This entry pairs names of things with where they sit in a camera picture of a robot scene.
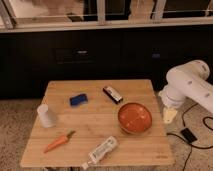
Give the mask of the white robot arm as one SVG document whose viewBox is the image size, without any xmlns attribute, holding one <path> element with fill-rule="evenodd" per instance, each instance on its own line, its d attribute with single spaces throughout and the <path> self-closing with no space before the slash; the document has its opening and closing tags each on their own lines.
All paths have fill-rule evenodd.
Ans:
<svg viewBox="0 0 213 171">
<path fill-rule="evenodd" d="M 213 114 L 213 85 L 207 82 L 209 66 L 202 60 L 193 60 L 171 68 L 166 74 L 167 84 L 159 92 L 163 121 L 169 124 L 178 109 L 190 98 Z"/>
</svg>

